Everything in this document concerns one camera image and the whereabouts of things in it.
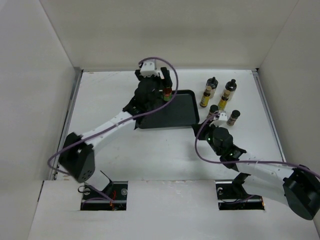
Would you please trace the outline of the red sauce bottle yellow cap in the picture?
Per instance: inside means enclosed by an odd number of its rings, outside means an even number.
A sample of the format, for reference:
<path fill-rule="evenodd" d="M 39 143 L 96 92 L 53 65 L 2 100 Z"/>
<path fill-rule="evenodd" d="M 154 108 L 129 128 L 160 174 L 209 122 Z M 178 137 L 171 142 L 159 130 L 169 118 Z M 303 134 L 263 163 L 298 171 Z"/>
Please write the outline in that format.
<path fill-rule="evenodd" d="M 162 92 L 163 92 L 162 99 L 165 102 L 169 102 L 172 99 L 172 87 L 171 86 L 165 87 Z"/>

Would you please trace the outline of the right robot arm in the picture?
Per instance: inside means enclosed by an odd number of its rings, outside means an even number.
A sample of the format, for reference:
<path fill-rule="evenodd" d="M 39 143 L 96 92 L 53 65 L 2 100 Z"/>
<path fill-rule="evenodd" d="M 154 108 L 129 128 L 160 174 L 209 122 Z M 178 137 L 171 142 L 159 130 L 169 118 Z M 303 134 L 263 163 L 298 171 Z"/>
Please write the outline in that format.
<path fill-rule="evenodd" d="M 232 192 L 266 197 L 289 207 L 299 217 L 311 221 L 320 210 L 320 175 L 307 166 L 283 161 L 263 161 L 234 144 L 228 129 L 205 120 L 193 124 L 195 141 L 206 141 L 219 160 L 200 157 L 238 173 Z"/>

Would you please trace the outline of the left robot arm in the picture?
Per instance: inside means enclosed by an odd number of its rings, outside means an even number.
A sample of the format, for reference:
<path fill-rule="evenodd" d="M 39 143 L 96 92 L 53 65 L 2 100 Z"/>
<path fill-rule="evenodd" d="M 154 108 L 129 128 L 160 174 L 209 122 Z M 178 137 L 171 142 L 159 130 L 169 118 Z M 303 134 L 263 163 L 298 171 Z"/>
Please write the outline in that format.
<path fill-rule="evenodd" d="M 138 86 L 129 103 L 115 117 L 95 129 L 80 135 L 72 132 L 65 139 L 58 162 L 78 183 L 95 188 L 100 199 L 112 195 L 112 186 L 102 172 L 96 169 L 96 154 L 120 135 L 128 134 L 146 116 L 166 107 L 171 98 L 165 99 L 166 89 L 173 82 L 166 67 L 157 69 L 152 61 L 146 61 L 135 71 Z"/>

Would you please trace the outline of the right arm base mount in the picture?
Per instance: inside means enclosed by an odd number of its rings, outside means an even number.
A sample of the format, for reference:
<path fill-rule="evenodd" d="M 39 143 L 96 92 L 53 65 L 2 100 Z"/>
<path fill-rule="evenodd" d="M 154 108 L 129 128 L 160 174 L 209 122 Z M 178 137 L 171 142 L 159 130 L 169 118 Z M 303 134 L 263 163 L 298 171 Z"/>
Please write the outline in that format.
<path fill-rule="evenodd" d="M 248 176 L 249 174 L 239 173 L 233 180 L 218 180 L 215 182 L 219 210 L 265 210 L 263 198 L 248 194 L 243 188 Z"/>

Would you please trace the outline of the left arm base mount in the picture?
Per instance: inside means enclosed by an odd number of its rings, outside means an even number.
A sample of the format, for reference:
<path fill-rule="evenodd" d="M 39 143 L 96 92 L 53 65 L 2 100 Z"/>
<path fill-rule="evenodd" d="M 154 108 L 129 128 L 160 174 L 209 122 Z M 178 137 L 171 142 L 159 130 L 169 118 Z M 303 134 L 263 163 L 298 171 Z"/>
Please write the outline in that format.
<path fill-rule="evenodd" d="M 78 187 L 81 194 L 81 211 L 125 211 L 127 209 L 128 181 L 113 181 L 103 171 L 103 180 L 107 185 L 103 190 L 94 190 L 90 185 Z"/>

